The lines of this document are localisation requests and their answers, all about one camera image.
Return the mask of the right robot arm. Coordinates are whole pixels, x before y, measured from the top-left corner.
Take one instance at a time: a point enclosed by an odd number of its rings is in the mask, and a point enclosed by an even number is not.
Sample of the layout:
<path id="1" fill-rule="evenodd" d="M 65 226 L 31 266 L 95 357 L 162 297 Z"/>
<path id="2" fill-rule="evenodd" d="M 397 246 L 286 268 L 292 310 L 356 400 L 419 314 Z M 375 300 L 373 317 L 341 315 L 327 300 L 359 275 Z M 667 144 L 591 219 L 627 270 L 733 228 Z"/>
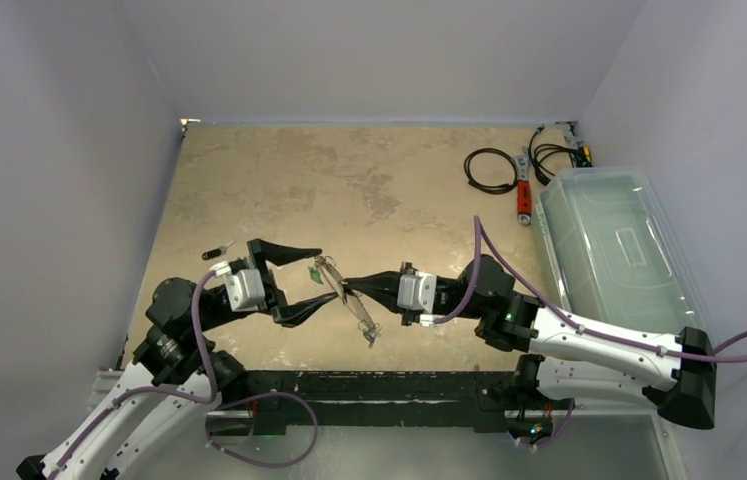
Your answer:
<path id="1" fill-rule="evenodd" d="M 516 279 L 483 254 L 456 278 L 398 271 L 346 278 L 360 293 L 398 314 L 405 326 L 437 326 L 446 315 L 474 319 L 474 333 L 499 351 L 520 353 L 510 381 L 525 407 L 541 400 L 605 399 L 653 408 L 674 424 L 715 426 L 717 367 L 701 329 L 644 332 L 588 319 L 514 289 Z"/>

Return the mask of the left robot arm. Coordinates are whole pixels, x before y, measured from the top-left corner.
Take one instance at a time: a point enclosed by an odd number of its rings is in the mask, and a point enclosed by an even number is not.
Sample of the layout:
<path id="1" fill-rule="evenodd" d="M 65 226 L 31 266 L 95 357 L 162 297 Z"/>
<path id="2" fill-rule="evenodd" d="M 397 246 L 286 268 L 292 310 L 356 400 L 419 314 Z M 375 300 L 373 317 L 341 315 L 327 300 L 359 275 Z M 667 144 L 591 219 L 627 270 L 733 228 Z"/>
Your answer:
<path id="1" fill-rule="evenodd" d="M 314 259 L 321 249 L 261 239 L 249 241 L 247 249 L 247 256 L 213 265 L 196 282 L 174 277 L 160 283 L 146 311 L 152 326 L 109 393 L 57 447 L 25 458 L 18 477 L 131 479 L 213 410 L 242 407 L 254 422 L 258 404 L 279 392 L 253 393 L 246 368 L 215 350 L 205 332 L 257 313 L 296 327 L 337 295 L 290 304 L 268 268 Z"/>

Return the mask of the silver key holder strip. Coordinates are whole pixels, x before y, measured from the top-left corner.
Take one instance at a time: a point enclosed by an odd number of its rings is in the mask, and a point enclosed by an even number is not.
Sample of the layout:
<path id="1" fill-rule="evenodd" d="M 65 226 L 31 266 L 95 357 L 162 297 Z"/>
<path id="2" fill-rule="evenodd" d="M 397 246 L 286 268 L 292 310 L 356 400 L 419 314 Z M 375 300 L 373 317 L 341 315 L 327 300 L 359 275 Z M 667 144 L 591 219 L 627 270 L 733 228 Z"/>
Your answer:
<path id="1" fill-rule="evenodd" d="M 359 331 L 367 342 L 368 348 L 372 349 L 381 335 L 381 327 L 372 319 L 368 310 L 363 305 L 361 295 L 346 291 L 342 287 L 341 281 L 344 277 L 337 270 L 331 256 L 319 255 L 315 257 L 312 266 L 316 266 L 320 270 L 323 280 L 323 284 L 321 285 L 327 285 L 337 293 L 342 305 L 356 318 Z"/>

